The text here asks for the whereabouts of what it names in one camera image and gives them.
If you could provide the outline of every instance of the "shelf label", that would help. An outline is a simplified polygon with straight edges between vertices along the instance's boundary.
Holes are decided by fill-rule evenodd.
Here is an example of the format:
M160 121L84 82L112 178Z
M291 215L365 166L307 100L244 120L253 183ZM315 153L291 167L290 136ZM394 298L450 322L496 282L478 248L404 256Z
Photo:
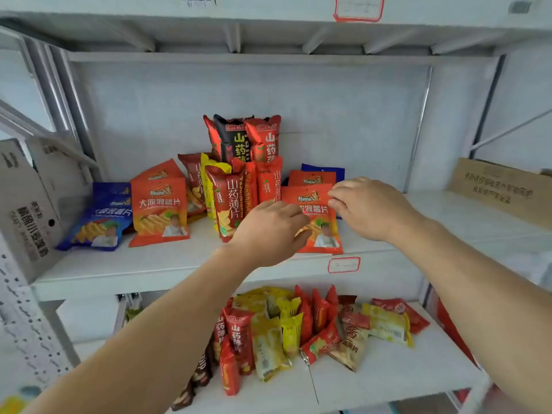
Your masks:
M329 261L328 273L348 273L361 268L360 257L334 257Z
M216 6L215 0L182 0L185 2L188 7L209 7L209 6Z
M382 19L385 0L336 0L336 21L371 21Z

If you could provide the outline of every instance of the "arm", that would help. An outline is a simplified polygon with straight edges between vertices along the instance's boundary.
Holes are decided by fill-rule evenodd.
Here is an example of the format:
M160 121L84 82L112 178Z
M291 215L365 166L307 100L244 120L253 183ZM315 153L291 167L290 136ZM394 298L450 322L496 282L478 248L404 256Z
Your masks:
M552 296L418 213L381 181L342 181L330 205L361 236L396 246L433 284L462 338L504 392L552 406Z
M164 413L194 373L228 298L253 270L302 248L310 231L295 234L307 223L297 205L260 204L230 243L61 377L25 414Z

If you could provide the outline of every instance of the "forearm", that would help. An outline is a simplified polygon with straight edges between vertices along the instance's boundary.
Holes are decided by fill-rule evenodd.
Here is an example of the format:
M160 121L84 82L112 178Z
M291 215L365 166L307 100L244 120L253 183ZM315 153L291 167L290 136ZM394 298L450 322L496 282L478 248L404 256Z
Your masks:
M435 221L404 229L394 244L433 284L495 382L534 410L549 407L550 295Z
M254 267L220 247L32 404L33 414L157 414L185 388L221 308Z

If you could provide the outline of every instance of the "red-bordered label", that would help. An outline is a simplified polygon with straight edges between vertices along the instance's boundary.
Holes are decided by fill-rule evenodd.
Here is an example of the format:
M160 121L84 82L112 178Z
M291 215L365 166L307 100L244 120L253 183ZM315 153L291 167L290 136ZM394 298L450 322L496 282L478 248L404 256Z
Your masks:
M360 268L360 257L334 257L328 263L328 273L350 273Z
M335 21L378 22L382 19L385 0L336 0Z

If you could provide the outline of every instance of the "hand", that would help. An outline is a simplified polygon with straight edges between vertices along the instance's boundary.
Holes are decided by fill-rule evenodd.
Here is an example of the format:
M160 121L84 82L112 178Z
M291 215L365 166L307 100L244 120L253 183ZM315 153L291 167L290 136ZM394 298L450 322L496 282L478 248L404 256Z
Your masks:
M273 266L305 247L311 231L295 234L309 222L298 205L262 202L239 224L228 245L256 268Z
M404 229L424 221L401 192L379 180L343 180L328 194L334 198L328 205L366 239L394 244Z

